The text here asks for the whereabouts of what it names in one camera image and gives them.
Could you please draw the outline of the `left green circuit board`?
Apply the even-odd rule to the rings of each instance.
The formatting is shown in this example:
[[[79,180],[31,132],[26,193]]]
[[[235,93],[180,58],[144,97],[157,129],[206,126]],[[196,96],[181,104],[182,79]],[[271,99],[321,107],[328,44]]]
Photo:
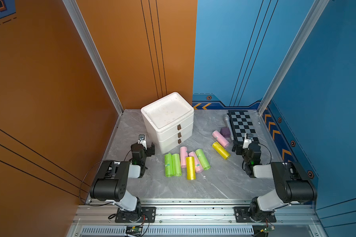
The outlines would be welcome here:
[[[127,226],[125,230],[126,237],[141,237],[143,234],[143,226]]]

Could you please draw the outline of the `green circuit board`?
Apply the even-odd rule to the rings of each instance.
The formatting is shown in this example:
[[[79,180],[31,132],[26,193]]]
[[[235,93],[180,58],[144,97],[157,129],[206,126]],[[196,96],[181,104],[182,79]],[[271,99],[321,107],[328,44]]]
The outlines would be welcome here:
[[[262,234],[264,237],[267,237],[269,233],[274,231],[275,229],[275,226],[265,227],[264,229],[260,230],[259,234]]]
[[[143,226],[127,226],[125,230],[126,237],[141,237],[143,234]]]

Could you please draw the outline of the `black white checkerboard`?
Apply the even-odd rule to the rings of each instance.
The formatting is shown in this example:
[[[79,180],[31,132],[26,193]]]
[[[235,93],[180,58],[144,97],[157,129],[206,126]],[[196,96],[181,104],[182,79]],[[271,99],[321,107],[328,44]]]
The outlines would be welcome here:
[[[244,142],[245,134],[253,135],[254,141],[259,141],[256,129],[253,125],[250,113],[248,110],[229,110],[230,125],[236,143]]]

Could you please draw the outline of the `purple cube block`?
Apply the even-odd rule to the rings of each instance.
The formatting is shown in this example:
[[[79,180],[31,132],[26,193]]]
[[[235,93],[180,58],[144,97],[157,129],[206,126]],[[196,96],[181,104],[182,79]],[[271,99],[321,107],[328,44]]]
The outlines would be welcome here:
[[[228,127],[222,127],[221,130],[220,130],[220,134],[224,138],[230,138],[231,137],[231,131],[229,130]]]

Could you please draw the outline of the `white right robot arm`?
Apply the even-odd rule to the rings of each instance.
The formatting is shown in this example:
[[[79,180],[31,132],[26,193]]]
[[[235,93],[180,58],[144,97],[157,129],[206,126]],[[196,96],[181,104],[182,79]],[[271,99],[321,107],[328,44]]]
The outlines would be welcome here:
[[[317,190],[298,162],[270,162],[261,164],[261,145],[252,142],[247,148],[233,149],[243,158],[242,169],[250,178],[272,179],[274,189],[265,195],[254,197],[249,206],[234,208],[237,222],[276,221],[275,211],[293,202],[301,204],[315,201]]]

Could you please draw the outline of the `white three-drawer storage box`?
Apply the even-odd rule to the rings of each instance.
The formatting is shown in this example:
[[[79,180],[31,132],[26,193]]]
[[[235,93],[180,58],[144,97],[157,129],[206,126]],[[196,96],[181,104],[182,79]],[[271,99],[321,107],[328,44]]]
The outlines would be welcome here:
[[[141,109],[151,142],[168,153],[192,136],[194,108],[173,92]]]

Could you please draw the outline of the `aluminium front rail frame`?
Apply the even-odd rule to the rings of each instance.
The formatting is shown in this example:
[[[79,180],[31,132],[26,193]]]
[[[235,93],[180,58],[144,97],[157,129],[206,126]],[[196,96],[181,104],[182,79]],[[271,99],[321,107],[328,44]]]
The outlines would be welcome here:
[[[67,233],[70,237],[125,237],[127,226],[143,226],[141,237],[264,237],[261,229],[275,226],[268,237],[325,237],[311,205],[291,204],[275,211],[276,223],[237,223],[234,207],[242,199],[145,198],[143,207],[156,207],[154,223],[116,223],[108,216],[117,207],[81,205]]]

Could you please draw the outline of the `yellow trash bag roll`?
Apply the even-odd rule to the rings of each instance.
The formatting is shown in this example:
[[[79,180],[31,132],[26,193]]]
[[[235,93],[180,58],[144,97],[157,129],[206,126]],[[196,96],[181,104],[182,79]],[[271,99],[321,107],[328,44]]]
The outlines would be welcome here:
[[[230,157],[230,153],[219,142],[214,142],[212,147],[224,160]]]
[[[186,165],[187,165],[187,180],[195,180],[196,179],[195,158],[187,157]]]

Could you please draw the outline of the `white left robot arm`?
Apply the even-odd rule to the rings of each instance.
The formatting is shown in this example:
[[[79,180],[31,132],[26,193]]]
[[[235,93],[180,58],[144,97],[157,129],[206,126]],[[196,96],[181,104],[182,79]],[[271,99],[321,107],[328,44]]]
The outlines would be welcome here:
[[[90,197],[118,207],[108,220],[116,223],[138,223],[149,221],[154,207],[143,208],[140,199],[127,190],[129,179],[142,178],[146,158],[155,154],[155,145],[147,147],[139,141],[131,145],[132,158],[129,161],[104,160],[92,182]]]

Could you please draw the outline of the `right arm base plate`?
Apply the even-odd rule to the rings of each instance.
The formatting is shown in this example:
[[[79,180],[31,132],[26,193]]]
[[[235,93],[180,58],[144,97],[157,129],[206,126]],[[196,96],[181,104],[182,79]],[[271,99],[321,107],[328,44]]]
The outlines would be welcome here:
[[[273,212],[261,211],[258,208],[251,210],[247,206],[236,206],[233,209],[237,223],[276,223]]]

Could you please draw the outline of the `pink trash bag roll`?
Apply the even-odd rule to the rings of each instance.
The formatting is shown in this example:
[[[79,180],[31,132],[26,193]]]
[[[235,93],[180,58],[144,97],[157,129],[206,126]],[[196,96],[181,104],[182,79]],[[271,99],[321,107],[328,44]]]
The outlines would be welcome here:
[[[186,158],[188,157],[187,147],[180,147],[180,160],[181,160],[181,168],[186,168]]]
[[[227,148],[229,146],[229,141],[224,136],[222,136],[221,133],[217,130],[212,133],[212,136],[222,147]]]
[[[195,172],[196,173],[201,173],[204,169],[196,155],[196,152],[190,152],[188,154],[190,157],[194,157],[194,162],[195,162]]]

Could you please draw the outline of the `right green circuit board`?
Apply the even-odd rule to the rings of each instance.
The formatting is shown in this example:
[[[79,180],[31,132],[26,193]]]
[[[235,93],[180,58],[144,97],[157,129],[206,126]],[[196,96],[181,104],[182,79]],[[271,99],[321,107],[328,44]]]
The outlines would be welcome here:
[[[269,233],[274,231],[275,229],[275,226],[265,227],[264,229],[260,230],[259,234],[262,234],[264,237],[267,237]]]

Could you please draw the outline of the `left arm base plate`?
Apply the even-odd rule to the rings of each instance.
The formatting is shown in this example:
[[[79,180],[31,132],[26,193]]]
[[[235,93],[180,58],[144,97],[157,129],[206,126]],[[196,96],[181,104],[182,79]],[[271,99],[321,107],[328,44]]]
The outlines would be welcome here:
[[[115,216],[116,223],[154,223],[156,207],[136,207],[134,211],[118,210]]]

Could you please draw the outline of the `green trash bag roll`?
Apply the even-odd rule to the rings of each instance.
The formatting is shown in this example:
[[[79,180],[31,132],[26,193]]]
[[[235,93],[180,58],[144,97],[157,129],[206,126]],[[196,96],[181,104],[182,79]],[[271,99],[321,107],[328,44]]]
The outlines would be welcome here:
[[[180,155],[172,154],[172,162],[173,162],[173,175],[177,177],[182,176]]]
[[[172,154],[167,153],[164,156],[164,162],[165,162],[165,176],[166,177],[172,177],[173,176],[173,159],[172,159]]]
[[[198,157],[198,159],[200,161],[200,164],[203,167],[203,169],[204,170],[209,170],[211,168],[211,166],[210,166],[210,164],[209,164],[209,162],[208,162],[203,150],[202,149],[197,149],[195,151],[195,153],[196,153],[196,155],[197,155],[197,157]]]

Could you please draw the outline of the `grey microphone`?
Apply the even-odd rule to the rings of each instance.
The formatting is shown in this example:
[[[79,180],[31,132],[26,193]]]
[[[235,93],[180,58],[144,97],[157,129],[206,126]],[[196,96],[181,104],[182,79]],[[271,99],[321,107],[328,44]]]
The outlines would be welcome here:
[[[231,127],[231,123],[230,123],[230,117],[228,114],[225,114],[225,116],[223,117],[224,123],[226,124],[227,128],[230,131],[230,139],[232,141],[234,141],[234,135],[233,135],[233,131],[232,131],[232,127]]]

